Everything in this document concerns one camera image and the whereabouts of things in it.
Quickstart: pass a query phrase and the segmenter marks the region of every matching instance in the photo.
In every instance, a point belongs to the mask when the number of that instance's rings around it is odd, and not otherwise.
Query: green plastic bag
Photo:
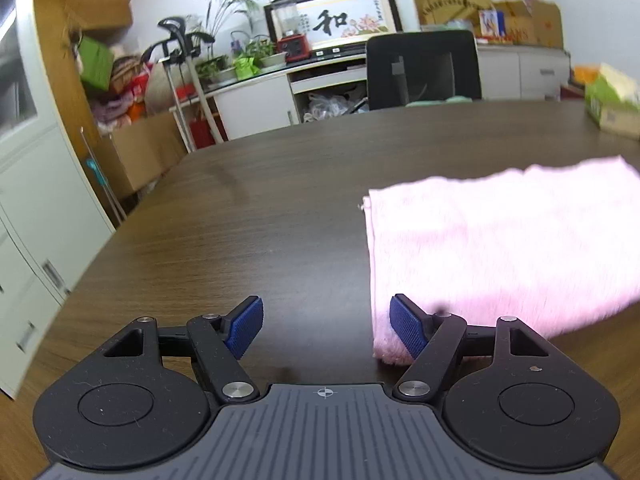
[[[238,81],[249,79],[260,73],[260,69],[254,65],[254,60],[253,57],[239,57],[234,61]]]

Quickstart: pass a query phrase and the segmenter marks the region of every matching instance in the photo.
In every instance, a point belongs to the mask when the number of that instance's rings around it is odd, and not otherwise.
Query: silver screw
[[[242,381],[225,384],[222,388],[222,393],[233,399],[242,399],[243,397],[250,396],[253,392],[254,387],[249,383],[243,383]]]
[[[428,394],[431,388],[422,381],[405,381],[398,386],[398,390],[407,397],[421,397]]]

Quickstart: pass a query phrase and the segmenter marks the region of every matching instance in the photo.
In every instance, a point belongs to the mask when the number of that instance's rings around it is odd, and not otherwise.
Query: glass cabinet door
[[[0,136],[36,116],[18,46],[15,0],[0,0]]]

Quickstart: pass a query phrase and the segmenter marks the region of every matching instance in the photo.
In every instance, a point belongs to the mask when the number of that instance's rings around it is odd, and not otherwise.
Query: blue gripper pad
[[[264,305],[262,300],[255,296],[255,299],[238,316],[230,320],[231,326],[225,345],[236,359],[240,360],[258,335],[263,319]]]
[[[428,343],[422,331],[422,321],[396,296],[389,304],[389,320],[411,357],[417,359]]]

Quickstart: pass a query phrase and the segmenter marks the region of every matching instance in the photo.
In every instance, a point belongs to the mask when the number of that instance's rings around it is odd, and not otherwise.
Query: cabinet handle
[[[62,279],[62,276],[60,276],[56,268],[49,260],[46,260],[42,264],[42,270],[44,270],[45,274],[49,277],[51,283],[53,283],[57,290],[62,291],[64,294],[71,293],[71,291],[66,288],[65,280]]]
[[[31,336],[33,335],[33,333],[36,331],[36,327],[35,325],[29,321],[27,324],[27,330],[24,331],[24,334],[22,334],[22,337],[20,338],[20,341],[17,341],[15,343],[15,345],[22,350],[23,352],[27,352],[27,343],[29,342],[29,339],[31,339]]]

